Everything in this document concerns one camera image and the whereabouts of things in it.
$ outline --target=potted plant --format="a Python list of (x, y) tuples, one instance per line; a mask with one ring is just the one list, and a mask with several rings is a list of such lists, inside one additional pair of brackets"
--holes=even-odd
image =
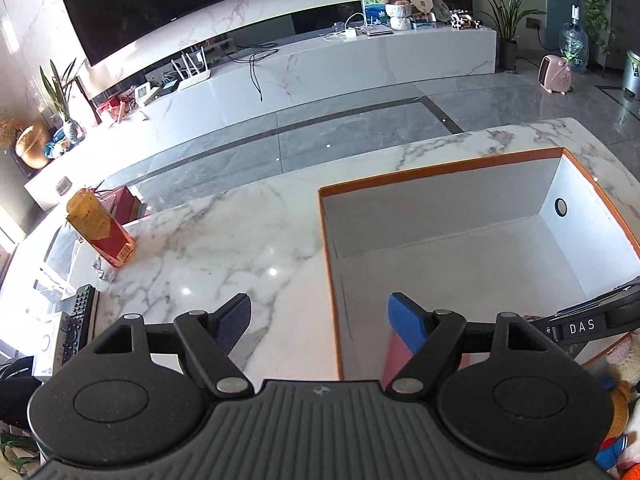
[(49, 101), (51, 101), (62, 118), (62, 129), (65, 133), (65, 137), (69, 140), (71, 145), (76, 145), (82, 140), (85, 135), (85, 130), (77, 121), (73, 120), (69, 115), (69, 97), (71, 96), (71, 83), (76, 78), (78, 70), (82, 63), (78, 65), (78, 70), (74, 72), (76, 66), (76, 60), (74, 59), (69, 66), (65, 68), (62, 73), (62, 77), (56, 68), (56, 65), (52, 60), (49, 60), (51, 65), (52, 76), (49, 80), (44, 74), (44, 70), (40, 67), (40, 77), (42, 78), (42, 84), (44, 85), (47, 94), (49, 95)]
[(487, 14), (494, 20), (500, 34), (500, 47), (498, 50), (498, 64), (503, 70), (515, 70), (516, 56), (518, 55), (518, 43), (516, 42), (516, 30), (518, 24), (526, 17), (534, 14), (546, 14), (540, 9), (524, 9), (524, 0), (487, 0), (491, 5), (492, 14)]

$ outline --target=vase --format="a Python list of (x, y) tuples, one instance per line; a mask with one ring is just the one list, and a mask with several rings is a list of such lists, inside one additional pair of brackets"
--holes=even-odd
[(34, 170), (41, 170), (49, 159), (44, 154), (44, 148), (51, 139), (47, 127), (42, 123), (29, 126), (15, 143), (15, 153), (24, 163)]
[(65, 137), (69, 140), (69, 143), (72, 146), (79, 144), (86, 135), (85, 129), (80, 126), (80, 124), (78, 124), (78, 121), (75, 121), (73, 119), (66, 120), (62, 125), (62, 130), (64, 131)]
[(516, 57), (518, 56), (518, 44), (515, 41), (500, 40), (500, 53), (498, 66), (505, 72), (516, 70)]

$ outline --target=pink space heater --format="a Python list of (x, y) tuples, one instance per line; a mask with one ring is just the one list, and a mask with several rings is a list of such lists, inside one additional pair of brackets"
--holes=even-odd
[(545, 56), (540, 65), (538, 80), (547, 92), (565, 95), (572, 84), (571, 65), (565, 57)]

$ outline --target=white box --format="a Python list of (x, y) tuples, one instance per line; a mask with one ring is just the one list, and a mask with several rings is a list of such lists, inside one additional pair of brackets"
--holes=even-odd
[(33, 356), (31, 370), (31, 375), (39, 381), (48, 381), (62, 366), (68, 320), (65, 312), (56, 312), (42, 323), (40, 345)]
[[(393, 292), (428, 311), (494, 322), (504, 311), (548, 316), (640, 275), (638, 242), (563, 148), (375, 176), (319, 195), (346, 380), (382, 378)], [(581, 361), (617, 339), (590, 343)]]

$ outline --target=remote control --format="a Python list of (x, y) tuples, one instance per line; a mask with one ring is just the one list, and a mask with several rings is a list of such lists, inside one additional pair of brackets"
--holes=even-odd
[(68, 330), (62, 364), (74, 357), (94, 338), (98, 292), (91, 285), (83, 285), (74, 298), (65, 300), (64, 310), (69, 314)]

